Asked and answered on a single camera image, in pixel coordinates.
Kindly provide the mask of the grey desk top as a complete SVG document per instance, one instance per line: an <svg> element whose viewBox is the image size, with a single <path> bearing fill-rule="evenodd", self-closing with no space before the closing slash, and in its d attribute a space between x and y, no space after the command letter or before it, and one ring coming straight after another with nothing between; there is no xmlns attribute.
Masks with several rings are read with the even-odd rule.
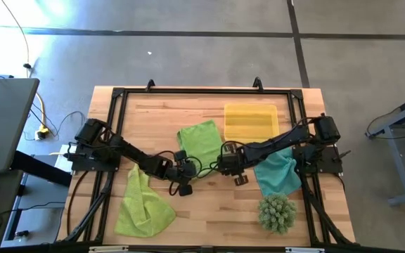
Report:
<svg viewBox="0 0 405 253"><path fill-rule="evenodd" d="M37 78L0 79L0 173L10 168L38 86Z"/></svg>

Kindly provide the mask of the teal microfiber towel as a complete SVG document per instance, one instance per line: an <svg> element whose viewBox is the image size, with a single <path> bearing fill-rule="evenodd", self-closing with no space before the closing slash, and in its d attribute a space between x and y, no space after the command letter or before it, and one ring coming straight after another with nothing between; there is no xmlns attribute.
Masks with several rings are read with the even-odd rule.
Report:
<svg viewBox="0 0 405 253"><path fill-rule="evenodd" d="M289 195L298 190L302 183L295 172L296 165L292 148L272 153L256 165L254 173L262 195Z"/></svg>

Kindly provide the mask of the black desk foot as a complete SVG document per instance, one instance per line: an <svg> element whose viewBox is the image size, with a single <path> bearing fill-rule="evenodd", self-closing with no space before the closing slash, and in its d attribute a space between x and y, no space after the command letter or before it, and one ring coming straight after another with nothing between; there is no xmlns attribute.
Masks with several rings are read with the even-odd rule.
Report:
<svg viewBox="0 0 405 253"><path fill-rule="evenodd" d="M51 166L20 151L15 151L10 170L20 170L26 174L67 187L70 186L72 180L72 176L69 172Z"/></svg>

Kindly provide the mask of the lime yellow microfiber towel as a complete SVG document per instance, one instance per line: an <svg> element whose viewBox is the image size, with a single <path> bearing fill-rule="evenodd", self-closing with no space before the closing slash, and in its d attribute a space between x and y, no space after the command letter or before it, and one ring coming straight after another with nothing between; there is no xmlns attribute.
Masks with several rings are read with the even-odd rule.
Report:
<svg viewBox="0 0 405 253"><path fill-rule="evenodd" d="M175 220L176 212L149 186L149 179L137 164L129 172L115 223L116 234L151 238Z"/></svg>

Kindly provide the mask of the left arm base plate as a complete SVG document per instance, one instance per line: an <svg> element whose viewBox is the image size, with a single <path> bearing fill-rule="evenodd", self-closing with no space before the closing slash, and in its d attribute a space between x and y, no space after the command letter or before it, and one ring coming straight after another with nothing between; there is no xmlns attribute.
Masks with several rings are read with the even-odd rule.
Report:
<svg viewBox="0 0 405 253"><path fill-rule="evenodd" d="M77 145L73 153L67 151L64 157L72 162L73 171L117 171L121 160L121 155L111 146Z"/></svg>

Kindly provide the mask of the black table frame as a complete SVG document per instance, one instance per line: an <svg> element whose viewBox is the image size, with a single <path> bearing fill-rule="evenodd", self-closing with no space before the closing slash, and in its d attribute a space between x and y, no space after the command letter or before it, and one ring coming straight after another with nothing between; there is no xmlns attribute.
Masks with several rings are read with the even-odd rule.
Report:
<svg viewBox="0 0 405 253"><path fill-rule="evenodd" d="M166 87L146 90L140 86L97 86L94 89L89 116L106 119L113 110L114 120L122 122L123 137L146 153L169 155L177 150L177 131L207 120L219 129L224 127L224 106L227 103L274 105L280 131L291 128L304 110L310 117L325 112L319 89L235 87ZM151 238L133 238L116 234L127 176L133 163L122 160L109 198L105 224L95 218L89 235L81 241L101 235L104 245L182 245L196 246L307 246L309 230L303 195L296 191L290 199L297 206L295 225L285 234L264 230L258 222L257 206L262 197L253 170L248 169L247 184L236 186L233 179L212 174L193 182L192 195L181 197L168 193L169 183L150 180L150 186L175 210L175 220Z"/></svg>

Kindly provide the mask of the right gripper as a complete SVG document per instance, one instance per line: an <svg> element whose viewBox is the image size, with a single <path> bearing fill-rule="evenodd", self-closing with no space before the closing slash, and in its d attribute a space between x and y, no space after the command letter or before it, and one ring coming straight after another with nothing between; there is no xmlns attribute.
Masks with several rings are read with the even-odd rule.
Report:
<svg viewBox="0 0 405 253"><path fill-rule="evenodd" d="M223 144L223 160L225 160L225 174L236 175L234 183L236 186L242 186L249 182L248 176L243 172L249 167L242 154L236 153L236 144L225 142Z"/></svg>

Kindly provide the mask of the yellow plastic basket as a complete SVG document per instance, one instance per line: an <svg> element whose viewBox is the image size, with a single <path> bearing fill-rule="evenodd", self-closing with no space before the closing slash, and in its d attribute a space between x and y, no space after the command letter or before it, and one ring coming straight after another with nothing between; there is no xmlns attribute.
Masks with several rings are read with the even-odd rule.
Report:
<svg viewBox="0 0 405 253"><path fill-rule="evenodd" d="M224 138L241 143L263 142L280 134L275 105L229 103L224 106Z"/></svg>

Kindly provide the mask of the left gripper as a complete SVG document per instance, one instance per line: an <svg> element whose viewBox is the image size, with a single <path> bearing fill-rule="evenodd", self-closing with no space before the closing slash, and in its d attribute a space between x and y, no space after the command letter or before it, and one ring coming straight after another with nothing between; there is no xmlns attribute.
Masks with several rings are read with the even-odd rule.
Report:
<svg viewBox="0 0 405 253"><path fill-rule="evenodd" d="M193 193L190 179L188 179L188 163L186 162L186 151L180 150L174 154L176 165L169 168L169 180L179 183L179 195L187 196Z"/></svg>

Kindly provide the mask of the green microfiber towel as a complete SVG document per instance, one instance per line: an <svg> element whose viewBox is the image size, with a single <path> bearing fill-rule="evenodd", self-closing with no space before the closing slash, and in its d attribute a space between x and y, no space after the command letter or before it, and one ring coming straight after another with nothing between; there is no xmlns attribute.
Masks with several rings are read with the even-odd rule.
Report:
<svg viewBox="0 0 405 253"><path fill-rule="evenodd" d="M196 161L200 179L210 173L210 165L217 161L223 144L219 130L212 119L180 129L177 133L177 141L181 150L185 150L188 156L196 157L201 162L199 165Z"/></svg>

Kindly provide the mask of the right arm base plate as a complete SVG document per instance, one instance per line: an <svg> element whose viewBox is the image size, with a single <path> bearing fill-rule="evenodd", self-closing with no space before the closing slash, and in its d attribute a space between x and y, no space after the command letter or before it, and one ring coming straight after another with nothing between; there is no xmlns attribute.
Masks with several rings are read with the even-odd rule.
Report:
<svg viewBox="0 0 405 253"><path fill-rule="evenodd" d="M296 172L341 174L342 160L335 146L304 145L292 148Z"/></svg>

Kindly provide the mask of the green spiky plant ball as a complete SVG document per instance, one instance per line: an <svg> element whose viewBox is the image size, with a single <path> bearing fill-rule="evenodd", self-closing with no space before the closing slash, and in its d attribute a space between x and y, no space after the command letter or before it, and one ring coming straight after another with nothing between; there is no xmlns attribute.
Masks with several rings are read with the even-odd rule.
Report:
<svg viewBox="0 0 405 253"><path fill-rule="evenodd" d="M265 196L259 201L258 210L259 224L272 233L284 235L295 224L296 204L283 193Z"/></svg>

